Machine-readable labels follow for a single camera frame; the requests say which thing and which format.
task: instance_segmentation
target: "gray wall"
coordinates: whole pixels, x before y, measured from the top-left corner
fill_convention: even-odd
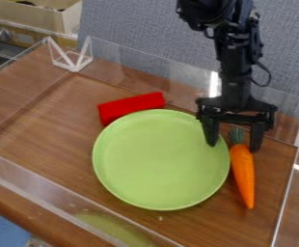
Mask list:
[[[299,96],[299,0],[255,0],[272,87]],[[80,40],[92,35],[160,57],[218,70],[212,41],[175,13],[175,0],[84,0]],[[259,81],[264,73],[256,73]]]

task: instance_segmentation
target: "red block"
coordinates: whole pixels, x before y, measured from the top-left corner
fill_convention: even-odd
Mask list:
[[[127,114],[165,106],[163,93],[156,92],[140,96],[127,97],[97,105],[100,121],[104,126]]]

